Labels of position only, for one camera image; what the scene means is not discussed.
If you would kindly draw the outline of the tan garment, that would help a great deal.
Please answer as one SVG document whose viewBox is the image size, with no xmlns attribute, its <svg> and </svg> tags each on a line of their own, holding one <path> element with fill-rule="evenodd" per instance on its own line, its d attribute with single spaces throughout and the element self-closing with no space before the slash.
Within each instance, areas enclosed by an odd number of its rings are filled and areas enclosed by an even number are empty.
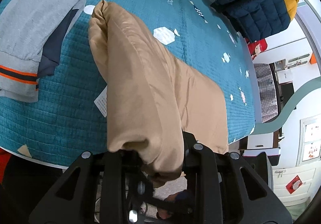
<svg viewBox="0 0 321 224">
<path fill-rule="evenodd" d="M 223 91 L 171 54 L 141 19 L 101 0 L 88 34 L 93 59 L 107 83 L 110 152 L 138 152 L 142 170 L 160 187 L 181 175 L 184 132 L 213 152 L 228 151 Z"/>
</svg>

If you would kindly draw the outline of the mint green bed frame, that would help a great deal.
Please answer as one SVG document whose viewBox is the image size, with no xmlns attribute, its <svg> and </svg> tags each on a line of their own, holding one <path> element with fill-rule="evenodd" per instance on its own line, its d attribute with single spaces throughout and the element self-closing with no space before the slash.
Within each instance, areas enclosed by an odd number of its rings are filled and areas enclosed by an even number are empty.
<svg viewBox="0 0 321 224">
<path fill-rule="evenodd" d="M 281 110 L 278 117 L 266 123 L 258 123 L 256 124 L 254 131 L 251 133 L 254 135 L 267 134 L 271 132 L 275 132 L 279 130 L 286 122 L 294 108 L 298 105 L 298 103 L 310 92 L 321 88 L 321 78 L 316 77 L 308 82 L 306 82 L 303 86 L 301 86 L 289 99 L 284 108 Z"/>
</svg>

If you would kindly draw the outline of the dark navy folded garment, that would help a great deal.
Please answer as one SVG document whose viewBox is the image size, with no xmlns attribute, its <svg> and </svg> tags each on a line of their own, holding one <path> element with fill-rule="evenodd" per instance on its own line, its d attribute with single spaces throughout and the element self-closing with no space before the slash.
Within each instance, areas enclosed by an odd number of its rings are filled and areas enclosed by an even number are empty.
<svg viewBox="0 0 321 224">
<path fill-rule="evenodd" d="M 54 75 L 60 63 L 62 42 L 77 11 L 77 9 L 70 10 L 45 42 L 38 68 L 38 78 Z"/>
</svg>

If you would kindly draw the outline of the white cabinet door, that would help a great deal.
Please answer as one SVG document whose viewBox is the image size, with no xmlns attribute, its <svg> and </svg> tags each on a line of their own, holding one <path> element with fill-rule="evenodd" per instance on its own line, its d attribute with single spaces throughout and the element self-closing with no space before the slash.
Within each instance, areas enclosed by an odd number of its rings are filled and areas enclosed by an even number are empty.
<svg viewBox="0 0 321 224">
<path fill-rule="evenodd" d="M 316 172 L 317 167 L 309 165 L 273 170 L 275 195 L 286 207 L 310 202 Z"/>
</svg>

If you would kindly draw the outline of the grey sweatpants orange stripe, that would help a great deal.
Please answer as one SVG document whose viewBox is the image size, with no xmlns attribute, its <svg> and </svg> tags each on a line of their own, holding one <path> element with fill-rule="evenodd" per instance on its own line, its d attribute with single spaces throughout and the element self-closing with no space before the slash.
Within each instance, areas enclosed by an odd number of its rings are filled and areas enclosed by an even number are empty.
<svg viewBox="0 0 321 224">
<path fill-rule="evenodd" d="M 11 0 L 1 13 L 1 96 L 38 101 L 38 68 L 43 46 L 67 13 L 77 9 L 67 34 L 86 0 Z"/>
</svg>

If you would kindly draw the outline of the teal quilted bedspread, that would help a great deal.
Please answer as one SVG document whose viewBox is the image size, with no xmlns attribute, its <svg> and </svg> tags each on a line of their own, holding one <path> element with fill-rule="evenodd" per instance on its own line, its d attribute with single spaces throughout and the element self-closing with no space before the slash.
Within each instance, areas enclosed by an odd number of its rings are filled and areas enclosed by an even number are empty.
<svg viewBox="0 0 321 224">
<path fill-rule="evenodd" d="M 175 33 L 168 50 L 224 92 L 229 143 L 253 132 L 254 66 L 243 38 L 209 0 L 106 1 L 135 14 L 150 30 L 165 27 Z M 106 119 L 94 103 L 106 83 L 89 47 L 89 19 L 82 13 L 67 34 L 60 64 L 53 76 L 40 80 L 36 103 L 1 98 L 2 148 L 17 153 L 26 145 L 33 159 L 59 166 L 69 166 L 82 151 L 106 150 Z"/>
</svg>

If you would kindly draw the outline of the red cartoon bag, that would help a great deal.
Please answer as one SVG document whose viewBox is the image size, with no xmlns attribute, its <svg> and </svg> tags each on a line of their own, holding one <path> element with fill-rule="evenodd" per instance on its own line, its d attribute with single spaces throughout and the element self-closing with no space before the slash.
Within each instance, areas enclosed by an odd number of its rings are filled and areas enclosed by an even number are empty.
<svg viewBox="0 0 321 224">
<path fill-rule="evenodd" d="M 254 60 L 260 53 L 264 52 L 268 47 L 265 39 L 256 41 L 254 43 L 248 42 L 247 46 L 252 60 Z"/>
</svg>

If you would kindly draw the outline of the navy and yellow puffer jacket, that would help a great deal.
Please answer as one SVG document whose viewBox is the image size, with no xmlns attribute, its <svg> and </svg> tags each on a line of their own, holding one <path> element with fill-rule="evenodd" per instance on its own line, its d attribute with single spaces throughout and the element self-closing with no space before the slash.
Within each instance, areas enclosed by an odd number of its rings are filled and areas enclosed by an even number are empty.
<svg viewBox="0 0 321 224">
<path fill-rule="evenodd" d="M 235 31 L 254 43 L 288 28 L 300 0 L 215 0 L 211 7 L 226 16 Z"/>
</svg>

